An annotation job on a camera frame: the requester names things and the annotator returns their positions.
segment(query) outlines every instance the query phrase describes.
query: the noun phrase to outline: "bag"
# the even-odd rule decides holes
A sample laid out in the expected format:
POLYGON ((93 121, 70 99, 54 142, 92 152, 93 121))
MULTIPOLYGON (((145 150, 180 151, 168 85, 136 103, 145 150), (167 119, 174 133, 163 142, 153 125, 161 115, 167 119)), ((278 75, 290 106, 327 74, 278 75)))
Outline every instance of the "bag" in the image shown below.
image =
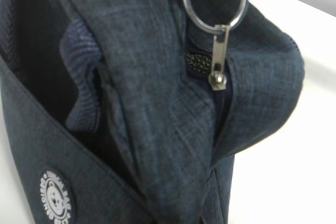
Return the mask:
MULTIPOLYGON (((210 26, 240 0, 191 0, 210 26)), ((295 108, 303 61, 249 6, 214 38, 182 0, 0 0, 3 111, 35 222, 227 223, 234 154, 295 108)))

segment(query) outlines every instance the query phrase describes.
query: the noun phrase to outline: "textured fabric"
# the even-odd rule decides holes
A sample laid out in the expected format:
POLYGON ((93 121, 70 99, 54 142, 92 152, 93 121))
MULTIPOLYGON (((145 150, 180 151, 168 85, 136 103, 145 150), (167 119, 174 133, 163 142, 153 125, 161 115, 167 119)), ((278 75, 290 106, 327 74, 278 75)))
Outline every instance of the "textured fabric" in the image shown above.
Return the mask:
POLYGON ((17 0, 0 0, 0 45, 7 55, 8 66, 16 70, 19 67, 16 47, 17 0))
MULTIPOLYGON (((60 1, 62 6, 55 0, 21 3, 19 35, 25 36, 19 49, 29 90, 0 61, 8 136, 36 223, 48 223, 38 188, 46 167, 71 183, 81 224, 196 224, 200 216, 207 224, 227 223, 233 154, 280 128, 298 100, 303 67, 295 43, 250 7, 230 36, 233 96, 224 122, 217 123, 214 97, 187 75, 185 65, 187 41, 211 52, 213 38, 192 24, 186 29, 180 0, 60 1), (111 138, 105 141, 116 144, 141 196, 52 117, 62 122, 75 104, 55 45, 58 49, 68 18, 79 16, 106 63, 100 74, 107 76, 104 122, 111 138), (32 96, 33 89, 42 94, 32 96)), ((218 24, 231 19, 239 1, 193 0, 193 5, 204 21, 218 24)))
MULTIPOLYGON (((303 78, 297 48, 250 8, 231 34, 234 96, 214 139, 213 100, 185 74, 186 19, 179 0, 71 1, 102 47, 111 76, 104 84, 109 129, 153 215, 159 223, 197 223, 212 167, 272 134, 290 115, 303 78)), ((194 5, 213 24, 229 21, 239 2, 194 5)), ((211 36, 193 26, 187 36, 211 50, 211 36)))
POLYGON ((0 72, 7 134, 35 223, 50 223, 39 185, 42 171, 52 168, 71 184, 74 223, 151 224, 144 201, 36 102, 3 59, 0 72))
POLYGON ((97 66, 101 50, 81 20, 72 22, 60 43, 62 59, 78 89, 78 98, 66 126, 70 131, 94 133, 100 120, 97 66))

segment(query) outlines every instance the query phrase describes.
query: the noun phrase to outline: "blue knit fabric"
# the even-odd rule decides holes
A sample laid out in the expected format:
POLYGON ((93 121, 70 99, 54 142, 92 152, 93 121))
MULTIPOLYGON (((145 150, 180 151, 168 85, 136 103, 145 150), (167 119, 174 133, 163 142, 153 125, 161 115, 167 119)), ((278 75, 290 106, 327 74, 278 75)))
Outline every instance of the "blue knit fabric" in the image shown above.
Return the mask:
POLYGON ((81 20, 72 22, 60 43, 61 56, 78 88, 78 99, 66 126, 73 132, 94 133, 100 120, 97 64, 101 50, 92 33, 81 20))

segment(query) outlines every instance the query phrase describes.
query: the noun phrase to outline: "ribbed fabric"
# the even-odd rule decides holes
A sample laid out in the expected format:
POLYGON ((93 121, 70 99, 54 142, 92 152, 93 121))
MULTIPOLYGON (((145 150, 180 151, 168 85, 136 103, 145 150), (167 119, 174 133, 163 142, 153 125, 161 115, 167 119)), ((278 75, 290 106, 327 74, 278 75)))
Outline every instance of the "ribbed fabric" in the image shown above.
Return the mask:
POLYGON ((61 40, 60 52, 78 88, 78 99, 66 120, 66 126, 73 132, 94 133, 100 119, 100 87, 96 70, 102 58, 101 50, 85 23, 75 20, 61 40))
POLYGON ((17 0, 0 0, 0 45, 6 53, 6 62, 10 69, 19 67, 19 58, 16 53, 16 21, 17 0))

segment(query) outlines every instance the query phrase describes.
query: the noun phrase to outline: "metal zipper pull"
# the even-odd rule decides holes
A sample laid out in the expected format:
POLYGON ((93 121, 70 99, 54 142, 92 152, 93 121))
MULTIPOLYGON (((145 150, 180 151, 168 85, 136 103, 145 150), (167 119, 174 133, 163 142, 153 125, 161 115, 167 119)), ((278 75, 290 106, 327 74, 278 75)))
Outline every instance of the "metal zipper pull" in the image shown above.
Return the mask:
POLYGON ((230 25, 215 25, 216 28, 222 28, 223 34, 214 36, 214 47, 212 56, 211 73, 209 75, 209 83, 214 91, 226 89, 227 77, 224 73, 225 57, 229 39, 230 25))

